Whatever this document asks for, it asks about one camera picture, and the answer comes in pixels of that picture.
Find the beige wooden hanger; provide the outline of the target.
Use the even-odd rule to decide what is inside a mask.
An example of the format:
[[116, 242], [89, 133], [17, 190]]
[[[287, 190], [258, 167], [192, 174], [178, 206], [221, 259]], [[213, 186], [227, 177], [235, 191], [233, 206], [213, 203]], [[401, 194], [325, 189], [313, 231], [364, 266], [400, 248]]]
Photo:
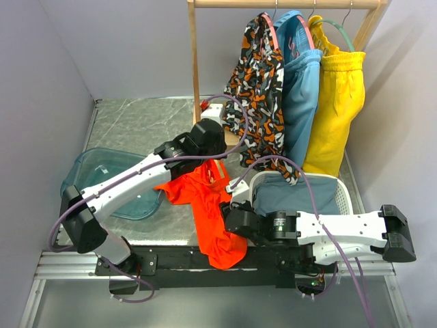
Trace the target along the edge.
[[224, 180], [229, 182], [229, 175], [226, 171], [225, 165], [220, 160], [208, 161], [208, 180], [210, 183]]

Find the aluminium frame rail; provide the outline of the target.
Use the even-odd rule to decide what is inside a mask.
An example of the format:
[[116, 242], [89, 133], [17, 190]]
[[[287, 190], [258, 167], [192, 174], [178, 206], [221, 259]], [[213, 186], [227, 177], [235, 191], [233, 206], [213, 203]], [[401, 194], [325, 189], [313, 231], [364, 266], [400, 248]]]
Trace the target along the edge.
[[[35, 280], [79, 280], [79, 279], [123, 279], [122, 276], [97, 276], [95, 274], [98, 258], [93, 254], [79, 255], [73, 252], [53, 253], [43, 251], [36, 271]], [[359, 258], [365, 277], [394, 276], [393, 264], [378, 260], [376, 256]]]

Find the camouflage patterned shorts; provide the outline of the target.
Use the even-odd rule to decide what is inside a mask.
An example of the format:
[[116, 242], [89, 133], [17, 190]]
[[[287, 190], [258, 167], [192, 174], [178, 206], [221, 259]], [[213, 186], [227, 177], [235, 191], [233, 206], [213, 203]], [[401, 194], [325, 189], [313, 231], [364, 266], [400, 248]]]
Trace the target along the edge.
[[274, 46], [267, 13], [250, 20], [244, 30], [240, 57], [225, 86], [224, 93], [238, 100], [242, 110], [229, 100], [222, 113], [225, 130], [241, 137], [245, 123], [248, 132], [240, 147], [240, 165], [253, 164], [257, 171], [278, 171], [291, 185], [297, 183], [299, 173], [281, 159], [256, 160], [267, 155], [282, 155], [285, 122], [282, 111], [284, 60]]

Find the orange shorts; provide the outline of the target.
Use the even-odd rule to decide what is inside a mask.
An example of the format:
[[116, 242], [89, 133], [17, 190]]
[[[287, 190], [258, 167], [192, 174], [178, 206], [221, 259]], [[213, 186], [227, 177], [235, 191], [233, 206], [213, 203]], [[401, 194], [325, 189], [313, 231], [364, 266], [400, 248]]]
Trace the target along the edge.
[[225, 270], [232, 268], [245, 257], [247, 241], [225, 231], [219, 205], [231, 200], [231, 196], [225, 191], [230, 181], [210, 183], [208, 161], [193, 172], [161, 184], [155, 189], [164, 191], [173, 205], [191, 206], [201, 253], [208, 257], [212, 267]]

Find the light blue shorts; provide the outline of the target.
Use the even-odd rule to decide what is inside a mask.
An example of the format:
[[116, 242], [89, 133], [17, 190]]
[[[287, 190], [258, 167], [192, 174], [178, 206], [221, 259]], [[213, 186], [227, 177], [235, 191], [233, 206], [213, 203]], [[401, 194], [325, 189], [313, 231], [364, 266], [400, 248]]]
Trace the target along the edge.
[[307, 22], [292, 10], [275, 23], [283, 54], [282, 111], [285, 122], [284, 155], [298, 166], [304, 163], [311, 127], [318, 109], [322, 51], [315, 48]]

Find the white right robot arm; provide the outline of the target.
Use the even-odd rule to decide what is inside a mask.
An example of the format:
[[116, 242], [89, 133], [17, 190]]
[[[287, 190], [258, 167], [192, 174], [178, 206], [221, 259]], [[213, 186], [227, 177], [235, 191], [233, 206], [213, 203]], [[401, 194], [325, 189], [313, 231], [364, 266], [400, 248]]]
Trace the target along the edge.
[[386, 262], [417, 259], [408, 220], [390, 204], [359, 215], [314, 215], [302, 211], [256, 214], [249, 202], [219, 206], [226, 232], [254, 246], [239, 269], [276, 269], [313, 275], [322, 267], [360, 256], [379, 255]]

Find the pink hanger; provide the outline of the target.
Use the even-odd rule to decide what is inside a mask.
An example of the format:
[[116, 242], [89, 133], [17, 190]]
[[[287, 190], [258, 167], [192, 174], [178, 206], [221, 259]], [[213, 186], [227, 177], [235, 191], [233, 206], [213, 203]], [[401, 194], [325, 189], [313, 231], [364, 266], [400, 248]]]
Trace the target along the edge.
[[309, 62], [320, 62], [320, 51], [315, 48], [309, 26], [299, 11], [286, 12], [274, 23], [268, 19], [268, 26], [285, 65], [301, 67]]

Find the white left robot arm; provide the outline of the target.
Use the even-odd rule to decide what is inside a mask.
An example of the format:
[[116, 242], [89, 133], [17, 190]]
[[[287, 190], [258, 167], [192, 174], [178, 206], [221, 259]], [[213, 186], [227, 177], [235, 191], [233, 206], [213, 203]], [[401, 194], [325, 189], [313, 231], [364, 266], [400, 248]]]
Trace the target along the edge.
[[139, 260], [129, 242], [107, 230], [102, 221], [138, 195], [193, 172], [226, 148], [221, 125], [202, 119], [122, 173], [83, 190], [68, 187], [61, 201], [62, 225], [76, 252], [94, 252], [122, 275], [136, 271]]

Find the teal plastic basin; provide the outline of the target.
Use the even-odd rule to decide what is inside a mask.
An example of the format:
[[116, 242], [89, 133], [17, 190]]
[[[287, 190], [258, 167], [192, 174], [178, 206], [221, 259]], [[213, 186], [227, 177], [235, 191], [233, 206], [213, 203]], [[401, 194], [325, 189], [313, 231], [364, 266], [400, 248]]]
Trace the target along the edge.
[[[112, 150], [109, 148], [90, 148], [78, 156], [62, 182], [60, 193], [74, 185], [79, 191], [100, 184], [130, 167], [145, 157], [141, 154]], [[114, 217], [138, 221], [151, 217], [160, 207], [163, 193], [149, 190], [118, 208]]]

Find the grey-blue cloth in basket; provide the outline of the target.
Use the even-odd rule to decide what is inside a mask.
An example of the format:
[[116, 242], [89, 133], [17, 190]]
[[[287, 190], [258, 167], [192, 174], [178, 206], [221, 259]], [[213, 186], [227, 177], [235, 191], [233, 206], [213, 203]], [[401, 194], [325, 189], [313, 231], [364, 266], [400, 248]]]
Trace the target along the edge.
[[[335, 201], [337, 181], [321, 176], [310, 176], [308, 181], [319, 214], [338, 215], [340, 212]], [[300, 179], [296, 184], [290, 185], [282, 175], [269, 175], [255, 187], [253, 209], [262, 216], [280, 210], [314, 213], [305, 181]]]

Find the white laundry basket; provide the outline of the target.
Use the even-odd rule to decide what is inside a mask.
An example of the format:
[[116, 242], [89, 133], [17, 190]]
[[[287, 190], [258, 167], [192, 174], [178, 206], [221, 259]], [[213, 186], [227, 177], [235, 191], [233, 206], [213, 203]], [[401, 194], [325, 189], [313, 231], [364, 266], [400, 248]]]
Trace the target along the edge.
[[[251, 194], [251, 204], [253, 207], [253, 194], [255, 187], [263, 182], [265, 180], [265, 177], [269, 175], [281, 175], [279, 172], [260, 172], [256, 174], [250, 182], [249, 188], [250, 188], [250, 194]], [[353, 213], [353, 207], [352, 202], [350, 200], [350, 195], [348, 192], [347, 187], [340, 181], [338, 178], [334, 176], [329, 176], [326, 174], [306, 174], [306, 179], [310, 176], [321, 176], [321, 177], [327, 177], [327, 178], [333, 178], [337, 181], [337, 188], [335, 191], [335, 201], [337, 203], [337, 207], [339, 209], [339, 215], [351, 215]]]

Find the green hanger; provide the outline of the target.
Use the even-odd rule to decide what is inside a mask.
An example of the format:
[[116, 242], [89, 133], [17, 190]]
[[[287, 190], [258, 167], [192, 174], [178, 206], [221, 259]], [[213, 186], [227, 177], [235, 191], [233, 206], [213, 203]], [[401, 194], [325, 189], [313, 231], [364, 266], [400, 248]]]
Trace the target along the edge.
[[350, 12], [352, 11], [352, 8], [353, 8], [353, 1], [350, 2], [350, 8], [349, 8], [347, 14], [344, 16], [344, 18], [343, 18], [341, 24], [339, 24], [338, 22], [336, 22], [336, 21], [334, 21], [334, 20], [331, 20], [331, 19], [325, 19], [325, 18], [321, 18], [321, 19], [317, 19], [317, 20], [315, 20], [315, 19], [313, 19], [313, 17], [314, 17], [314, 15], [313, 15], [314, 11], [312, 11], [312, 12], [310, 13], [310, 15], [308, 16], [308, 19], [309, 19], [309, 29], [312, 30], [313, 28], [318, 27], [318, 28], [320, 29], [320, 31], [321, 31], [322, 33], [324, 33], [324, 32], [323, 32], [323, 29], [322, 29], [322, 24], [323, 24], [323, 23], [327, 23], [328, 25], [333, 26], [333, 27], [334, 27], [334, 28], [335, 28], [335, 29], [340, 33], [340, 35], [342, 36], [342, 38], [343, 38], [344, 41], [346, 42], [346, 45], [348, 46], [348, 50], [349, 50], [349, 52], [353, 53], [353, 52], [356, 51], [356, 49], [355, 49], [355, 47], [354, 47], [354, 45], [353, 45], [353, 42], [351, 41], [349, 35], [347, 34], [347, 32], [345, 31], [345, 29], [344, 29], [344, 27], [343, 27], [343, 26], [344, 26], [344, 23], [345, 23], [345, 21], [346, 21], [346, 18], [349, 17]]

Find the yellow shorts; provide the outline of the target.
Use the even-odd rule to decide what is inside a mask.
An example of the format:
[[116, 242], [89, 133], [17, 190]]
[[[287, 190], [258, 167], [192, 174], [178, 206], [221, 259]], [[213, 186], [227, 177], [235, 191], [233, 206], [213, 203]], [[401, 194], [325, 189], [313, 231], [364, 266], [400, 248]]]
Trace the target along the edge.
[[342, 51], [324, 33], [322, 17], [308, 22], [315, 48], [321, 50], [318, 109], [311, 127], [305, 172], [337, 176], [350, 125], [365, 103], [363, 64], [366, 53]]

